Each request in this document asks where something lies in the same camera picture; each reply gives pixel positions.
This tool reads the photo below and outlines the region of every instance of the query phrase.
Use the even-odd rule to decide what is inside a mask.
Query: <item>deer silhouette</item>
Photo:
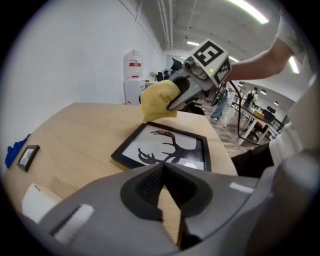
[[[171,163],[178,163],[181,158],[202,159],[203,157],[202,143],[199,139],[196,140],[195,149],[185,149],[176,143],[176,137],[169,131],[156,130],[150,133],[154,135],[162,135],[162,136],[170,137],[172,139],[172,143],[163,142],[162,144],[173,146],[175,148],[175,151],[173,153],[162,152],[168,156],[164,160],[159,160],[155,158],[155,155],[153,153],[151,153],[151,155],[146,154],[146,153],[143,153],[140,148],[138,148],[138,152],[139,152],[138,157],[145,164],[153,165],[157,163],[165,163],[170,158],[173,158]]]

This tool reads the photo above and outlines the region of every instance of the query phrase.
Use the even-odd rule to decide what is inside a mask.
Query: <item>small picture frame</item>
[[[20,157],[16,165],[27,172],[39,149],[39,145],[26,146],[22,156]]]
[[[111,158],[130,169],[167,162],[211,172],[206,137],[154,122],[141,124]]]

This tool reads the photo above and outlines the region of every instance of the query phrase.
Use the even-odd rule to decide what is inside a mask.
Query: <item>desk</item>
[[[3,185],[15,209],[21,212],[22,199],[32,183],[65,199],[96,179],[126,171],[110,155],[142,119],[139,106],[96,103],[74,103],[50,117],[32,133],[4,175]],[[212,171],[237,175],[224,145],[203,115],[178,111],[177,118],[155,122],[206,136]],[[16,164],[27,145],[39,145],[40,149],[25,172]],[[158,207],[163,210],[165,229],[177,242],[181,213],[168,190],[161,191]]]
[[[226,117],[223,127],[226,127],[230,121],[230,119],[235,115],[236,113],[236,106],[233,107],[234,110],[232,110],[228,116]],[[249,120],[248,122],[245,124],[244,126],[244,130],[246,130],[246,128],[248,127],[248,125],[250,124],[251,119],[253,119],[252,124],[250,125],[250,127],[248,128],[248,130],[245,132],[244,135],[242,135],[243,138],[247,138],[247,136],[250,134],[250,132],[252,131],[252,129],[255,127],[257,121],[259,121],[259,123],[261,123],[262,125],[266,125],[268,126],[267,129],[265,130],[265,132],[259,136],[259,141],[257,142],[258,144],[261,143],[261,141],[263,140],[263,138],[266,136],[267,132],[269,131],[270,127],[272,126],[271,122],[269,122],[266,118],[261,118],[257,115],[254,114],[254,112],[252,112],[252,110],[250,108],[244,107],[243,105],[241,105],[241,110],[244,111],[245,113],[247,113],[249,115]],[[242,138],[240,138],[238,140],[238,144],[241,145],[242,142],[244,142],[244,140]]]

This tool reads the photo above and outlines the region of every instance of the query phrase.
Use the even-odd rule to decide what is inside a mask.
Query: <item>yellow towel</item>
[[[169,111],[167,107],[179,94],[178,86],[170,80],[160,81],[147,88],[140,98],[143,122],[152,122],[159,118],[176,118],[178,111]]]

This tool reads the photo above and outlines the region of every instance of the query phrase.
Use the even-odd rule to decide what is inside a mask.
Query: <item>blue jeans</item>
[[[221,101],[217,109],[212,113],[211,118],[216,118],[220,120],[222,118],[222,112],[225,110],[228,103],[228,98],[223,94],[221,96]]]

